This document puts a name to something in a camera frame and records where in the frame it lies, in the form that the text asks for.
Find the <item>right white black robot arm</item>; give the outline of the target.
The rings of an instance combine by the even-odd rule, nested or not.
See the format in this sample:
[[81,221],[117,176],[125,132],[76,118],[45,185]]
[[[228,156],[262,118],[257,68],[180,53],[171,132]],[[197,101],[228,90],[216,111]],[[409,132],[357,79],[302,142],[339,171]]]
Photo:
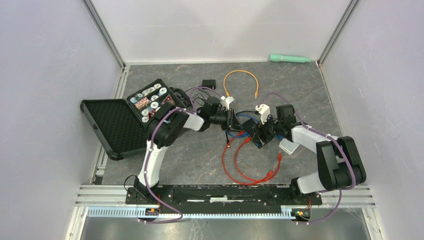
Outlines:
[[297,119],[291,104],[277,106],[276,118],[266,104],[257,105],[254,112],[259,122],[252,127],[252,140],[259,148],[280,136],[279,148],[286,154],[303,146],[316,155],[317,170],[291,180],[288,196],[293,203],[302,204],[311,193],[348,190],[366,181],[366,170],[352,137],[332,136],[312,128]]

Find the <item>black network switch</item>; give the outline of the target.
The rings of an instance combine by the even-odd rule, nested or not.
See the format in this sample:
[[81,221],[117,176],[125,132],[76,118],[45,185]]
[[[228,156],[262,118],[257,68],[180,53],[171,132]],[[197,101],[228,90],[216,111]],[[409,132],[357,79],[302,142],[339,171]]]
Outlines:
[[261,121],[255,122],[253,119],[249,119],[241,126],[258,149],[268,144],[276,136],[272,123],[262,124]]

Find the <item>black power adapter with cord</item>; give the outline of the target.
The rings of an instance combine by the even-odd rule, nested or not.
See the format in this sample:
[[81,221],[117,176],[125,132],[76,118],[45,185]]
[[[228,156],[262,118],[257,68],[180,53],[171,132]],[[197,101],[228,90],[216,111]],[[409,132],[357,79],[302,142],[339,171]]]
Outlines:
[[210,91],[216,89],[216,80],[215,79],[203,79],[201,81],[200,88],[195,86],[189,87],[185,93],[189,95],[191,90],[193,90],[192,95],[190,96],[190,102],[197,107],[203,106],[205,100],[211,95]]

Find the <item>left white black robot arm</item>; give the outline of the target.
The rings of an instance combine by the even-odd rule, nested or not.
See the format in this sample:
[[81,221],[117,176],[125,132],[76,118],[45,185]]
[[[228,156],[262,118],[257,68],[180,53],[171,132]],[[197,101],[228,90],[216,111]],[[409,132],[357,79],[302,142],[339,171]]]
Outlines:
[[153,106],[156,106],[155,112],[145,123],[147,140],[142,170],[134,181],[137,196],[145,204],[156,200],[157,190],[154,187],[159,183],[163,158],[183,129],[203,132],[214,124],[223,131],[240,133],[244,130],[224,97],[208,97],[203,106],[193,111],[169,101]]

